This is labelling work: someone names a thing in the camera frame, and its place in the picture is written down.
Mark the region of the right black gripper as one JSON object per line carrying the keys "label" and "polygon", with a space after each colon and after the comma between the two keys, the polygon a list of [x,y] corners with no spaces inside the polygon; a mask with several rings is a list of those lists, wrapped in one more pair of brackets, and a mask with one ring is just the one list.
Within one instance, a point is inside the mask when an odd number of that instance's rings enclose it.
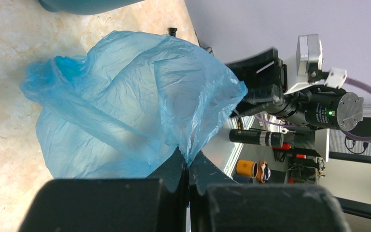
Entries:
{"label": "right black gripper", "polygon": [[252,57],[227,63],[226,66],[248,89],[230,116],[253,116],[283,101],[282,65],[278,50],[274,47]]}

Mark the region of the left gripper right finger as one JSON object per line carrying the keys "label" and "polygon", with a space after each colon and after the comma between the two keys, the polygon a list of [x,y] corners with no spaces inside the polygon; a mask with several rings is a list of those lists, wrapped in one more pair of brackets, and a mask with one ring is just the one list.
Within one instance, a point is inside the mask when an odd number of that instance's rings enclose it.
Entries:
{"label": "left gripper right finger", "polygon": [[188,168],[194,232],[348,232],[336,198],[325,188],[239,184],[202,152]]}

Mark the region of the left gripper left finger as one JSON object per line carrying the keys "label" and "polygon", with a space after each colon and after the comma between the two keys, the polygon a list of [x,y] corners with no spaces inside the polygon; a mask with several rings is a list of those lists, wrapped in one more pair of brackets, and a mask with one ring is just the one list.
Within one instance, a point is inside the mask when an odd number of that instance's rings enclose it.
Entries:
{"label": "left gripper left finger", "polygon": [[179,150],[146,178],[55,179],[36,194],[21,232],[183,232],[186,162]]}

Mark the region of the blue plastic trash bag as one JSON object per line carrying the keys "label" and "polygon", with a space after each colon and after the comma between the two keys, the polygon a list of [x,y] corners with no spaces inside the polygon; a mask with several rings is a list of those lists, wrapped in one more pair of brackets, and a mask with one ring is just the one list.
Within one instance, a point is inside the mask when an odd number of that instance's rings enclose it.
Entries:
{"label": "blue plastic trash bag", "polygon": [[36,135],[54,178],[142,178],[179,150],[190,165],[248,89],[221,61],[169,35],[113,31],[83,57],[26,69]]}

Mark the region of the teal plastic trash bin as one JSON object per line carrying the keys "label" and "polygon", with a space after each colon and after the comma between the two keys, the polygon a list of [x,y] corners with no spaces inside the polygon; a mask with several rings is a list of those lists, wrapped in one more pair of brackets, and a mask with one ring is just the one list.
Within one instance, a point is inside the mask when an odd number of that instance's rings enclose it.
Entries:
{"label": "teal plastic trash bin", "polygon": [[66,12],[73,15],[96,15],[141,0],[39,0],[38,3],[49,12]]}

